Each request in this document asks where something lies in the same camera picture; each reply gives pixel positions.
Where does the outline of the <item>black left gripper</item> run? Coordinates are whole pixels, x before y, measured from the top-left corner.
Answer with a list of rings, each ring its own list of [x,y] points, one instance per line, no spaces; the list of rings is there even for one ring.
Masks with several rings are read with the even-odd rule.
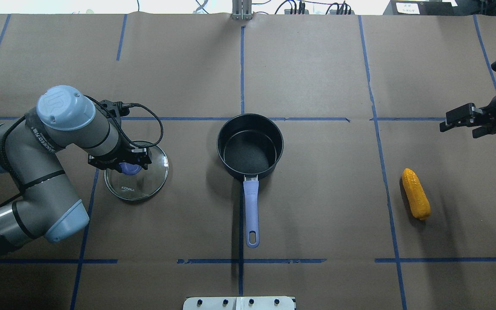
[[[152,151],[149,143],[144,140],[134,140],[134,143],[137,143],[139,147],[131,143],[121,143],[106,155],[88,155],[88,164],[100,170],[124,171],[120,164],[126,163],[147,170],[152,164]]]

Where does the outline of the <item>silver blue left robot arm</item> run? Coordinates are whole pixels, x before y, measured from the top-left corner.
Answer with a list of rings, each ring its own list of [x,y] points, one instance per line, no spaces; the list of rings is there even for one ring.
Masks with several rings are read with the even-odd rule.
[[[63,241],[89,223],[89,214],[56,154],[76,145],[100,170],[124,172],[127,164],[147,170],[150,148],[121,128],[129,105],[104,104],[71,86],[54,86],[36,106],[0,124],[0,173],[8,173],[18,194],[0,204],[0,257],[44,237]]]

